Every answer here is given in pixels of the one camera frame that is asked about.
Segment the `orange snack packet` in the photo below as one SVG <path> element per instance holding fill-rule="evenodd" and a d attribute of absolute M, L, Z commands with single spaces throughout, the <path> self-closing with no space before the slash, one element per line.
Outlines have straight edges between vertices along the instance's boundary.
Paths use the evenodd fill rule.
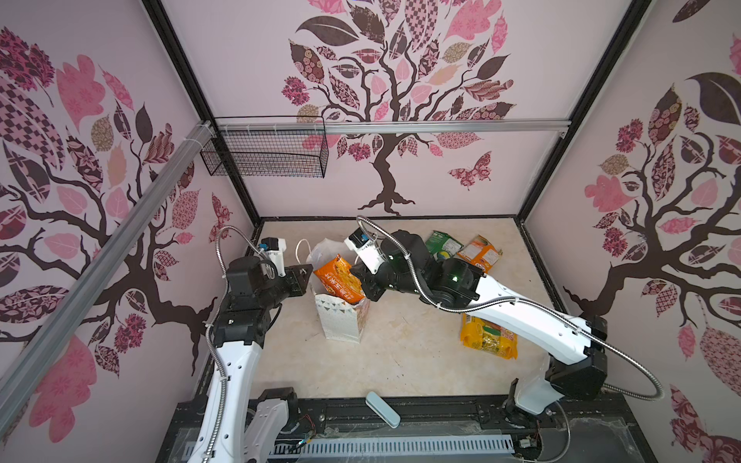
<path fill-rule="evenodd" d="M 361 281 L 351 273 L 351 265 L 341 255 L 335 256 L 314 274 L 329 294 L 351 305 L 365 298 Z"/>

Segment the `white patterned paper bag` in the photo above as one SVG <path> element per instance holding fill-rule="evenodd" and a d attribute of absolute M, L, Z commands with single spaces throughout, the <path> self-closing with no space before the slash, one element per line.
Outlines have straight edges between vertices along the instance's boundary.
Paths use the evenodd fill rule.
<path fill-rule="evenodd" d="M 337 256 L 349 264 L 357 258 L 344 242 L 324 239 L 315 245 L 306 258 L 314 270 L 319 270 L 333 262 Z M 360 343 L 366 326 L 371 301 L 363 297 L 355 304 L 345 301 L 324 287 L 321 279 L 313 274 L 308 288 L 314 295 L 316 310 L 326 339 L 331 341 L 349 341 Z"/>

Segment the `yellow snack packet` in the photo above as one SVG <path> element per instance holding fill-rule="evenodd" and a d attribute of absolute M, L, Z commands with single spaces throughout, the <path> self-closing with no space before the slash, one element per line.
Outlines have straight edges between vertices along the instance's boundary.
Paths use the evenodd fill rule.
<path fill-rule="evenodd" d="M 470 314 L 461 316 L 459 339 L 468 348 L 488 352 L 505 360 L 516 360 L 518 357 L 518 337 L 515 333 Z"/>

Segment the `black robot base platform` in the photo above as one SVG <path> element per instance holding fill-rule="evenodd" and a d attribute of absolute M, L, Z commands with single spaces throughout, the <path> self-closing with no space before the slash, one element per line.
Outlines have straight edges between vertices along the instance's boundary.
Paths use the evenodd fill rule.
<path fill-rule="evenodd" d="M 302 447 L 314 439 L 509 435 L 514 455 L 279 458 L 271 462 L 654 462 L 656 456 L 626 400 L 603 394 L 595 401 L 563 399 L 535 424 L 515 428 L 501 395 L 393 397 L 401 416 L 387 426 L 364 399 L 297 399 L 299 421 L 276 444 Z"/>

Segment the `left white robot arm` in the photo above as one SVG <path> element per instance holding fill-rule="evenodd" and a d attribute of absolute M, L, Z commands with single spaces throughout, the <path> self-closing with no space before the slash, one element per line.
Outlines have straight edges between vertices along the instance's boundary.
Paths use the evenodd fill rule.
<path fill-rule="evenodd" d="M 266 336 L 288 298 L 306 293 L 313 267 L 280 271 L 271 260 L 247 256 L 224 270 L 227 293 L 206 330 L 214 373 L 191 462 L 266 462 L 283 430 L 299 421 L 292 387 L 264 390 L 250 413 L 250 392 Z"/>

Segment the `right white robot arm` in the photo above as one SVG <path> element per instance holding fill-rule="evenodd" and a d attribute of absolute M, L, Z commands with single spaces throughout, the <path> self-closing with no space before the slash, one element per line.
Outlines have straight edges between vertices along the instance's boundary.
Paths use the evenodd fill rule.
<path fill-rule="evenodd" d="M 512 420 L 536 417 L 563 397 L 598 396 L 607 377 L 607 358 L 600 345 L 606 339 L 604 321 L 540 307 L 474 264 L 454 257 L 438 260 L 418 235 L 408 231 L 373 239 L 356 230 L 345 246 L 359 258 L 351 272 L 368 299 L 376 302 L 386 291 L 416 294 L 442 311 L 496 324 L 548 353 L 543 367 L 511 383 L 503 407 Z"/>

